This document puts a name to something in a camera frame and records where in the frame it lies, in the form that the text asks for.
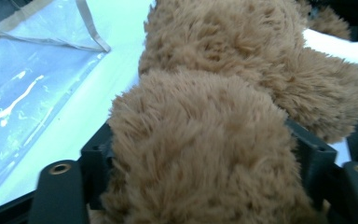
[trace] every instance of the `clear plastic sheet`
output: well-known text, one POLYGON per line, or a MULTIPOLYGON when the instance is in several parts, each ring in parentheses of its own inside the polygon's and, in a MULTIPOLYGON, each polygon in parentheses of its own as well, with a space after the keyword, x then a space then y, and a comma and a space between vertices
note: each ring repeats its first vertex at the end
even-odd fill
POLYGON ((34 0, 7 14, 0 19, 0 185, 107 51, 75 0, 34 0))
POLYGON ((0 0, 0 37, 110 50, 93 27, 86 0, 0 0))

